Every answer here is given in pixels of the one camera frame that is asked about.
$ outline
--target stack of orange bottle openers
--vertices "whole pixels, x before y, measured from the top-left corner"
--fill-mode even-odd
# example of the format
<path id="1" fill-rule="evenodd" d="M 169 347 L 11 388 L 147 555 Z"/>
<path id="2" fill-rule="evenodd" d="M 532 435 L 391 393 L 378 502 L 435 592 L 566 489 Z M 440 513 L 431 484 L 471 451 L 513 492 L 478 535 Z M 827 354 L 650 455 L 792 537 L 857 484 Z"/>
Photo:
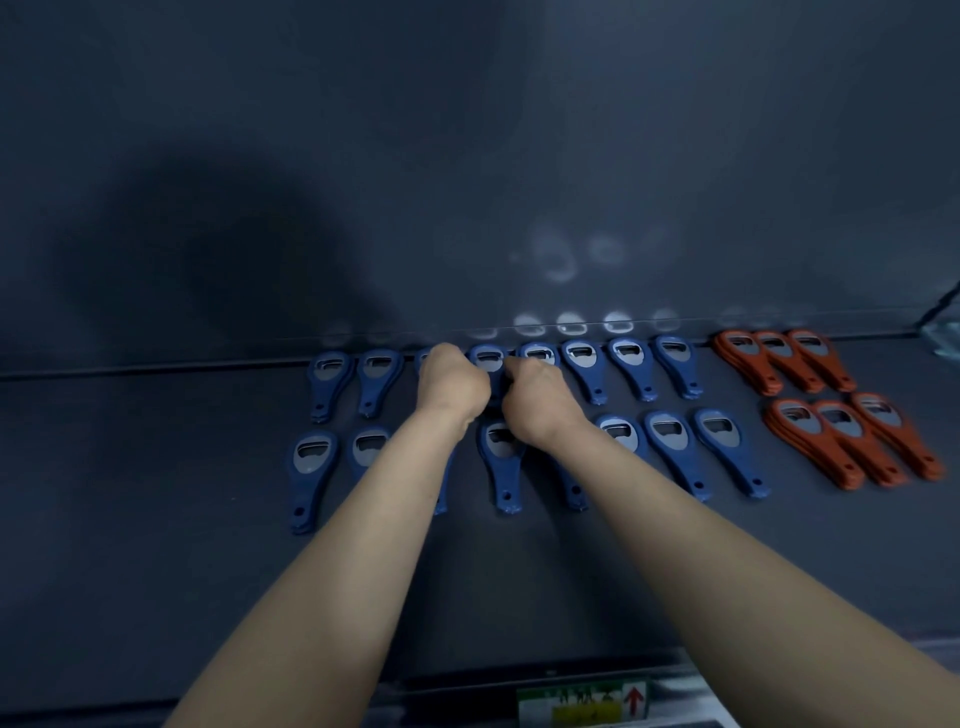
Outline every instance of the stack of orange bottle openers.
<path id="1" fill-rule="evenodd" d="M 775 397 L 783 389 L 774 367 L 807 394 L 818 394 L 829 385 L 850 395 L 849 404 L 773 400 L 763 412 L 763 422 L 774 434 L 840 488 L 855 490 L 868 476 L 884 487 L 907 482 L 906 473 L 879 440 L 921 478 L 939 480 L 946 473 L 894 404 L 882 395 L 855 391 L 856 381 L 825 336 L 805 329 L 786 334 L 731 329 L 718 333 L 711 344 L 764 397 Z"/>

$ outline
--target person's right hand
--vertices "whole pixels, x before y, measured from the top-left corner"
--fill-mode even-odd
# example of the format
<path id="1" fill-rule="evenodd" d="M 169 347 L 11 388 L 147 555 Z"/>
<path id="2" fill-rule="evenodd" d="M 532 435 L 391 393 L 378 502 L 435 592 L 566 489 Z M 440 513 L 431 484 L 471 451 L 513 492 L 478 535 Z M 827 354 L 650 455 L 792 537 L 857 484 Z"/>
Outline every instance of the person's right hand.
<path id="1" fill-rule="evenodd" d="M 514 383 L 503 398 L 503 416 L 523 442 L 549 452 L 558 432 L 587 421 L 560 367 L 516 356 L 504 366 Z"/>

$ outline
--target metal wall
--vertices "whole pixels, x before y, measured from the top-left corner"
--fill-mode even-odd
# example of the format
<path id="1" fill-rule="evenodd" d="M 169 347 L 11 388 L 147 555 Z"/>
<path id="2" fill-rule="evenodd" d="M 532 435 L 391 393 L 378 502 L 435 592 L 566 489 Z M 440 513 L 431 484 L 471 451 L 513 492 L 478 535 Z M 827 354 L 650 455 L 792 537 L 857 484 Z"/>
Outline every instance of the metal wall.
<path id="1" fill-rule="evenodd" d="M 903 330 L 960 276 L 958 21 L 0 2 L 0 370 L 605 319 Z"/>

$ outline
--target person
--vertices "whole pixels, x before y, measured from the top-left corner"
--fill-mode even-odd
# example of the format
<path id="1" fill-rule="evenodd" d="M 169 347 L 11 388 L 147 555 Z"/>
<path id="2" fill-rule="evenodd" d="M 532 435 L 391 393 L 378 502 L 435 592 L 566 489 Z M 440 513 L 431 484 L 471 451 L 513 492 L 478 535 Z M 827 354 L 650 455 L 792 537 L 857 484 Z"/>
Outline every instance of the person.
<path id="1" fill-rule="evenodd" d="M 503 414 L 586 489 L 744 726 L 960 725 L 960 679 L 594 427 L 563 373 L 510 357 Z M 168 726 L 358 725 L 447 458 L 490 398 L 449 344 L 367 474 L 220 648 Z"/>

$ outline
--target arrow sign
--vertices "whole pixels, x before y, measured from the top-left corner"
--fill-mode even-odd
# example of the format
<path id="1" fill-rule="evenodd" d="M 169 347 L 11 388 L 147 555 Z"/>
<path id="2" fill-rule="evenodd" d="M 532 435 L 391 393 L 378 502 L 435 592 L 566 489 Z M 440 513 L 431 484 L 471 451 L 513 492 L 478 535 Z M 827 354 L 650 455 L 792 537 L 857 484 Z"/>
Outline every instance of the arrow sign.
<path id="1" fill-rule="evenodd" d="M 630 703 L 630 715 L 636 715 L 636 704 L 643 702 L 643 695 L 640 694 L 640 691 L 636 687 L 630 688 L 630 692 L 627 693 L 627 696 L 623 698 L 623 702 Z"/>

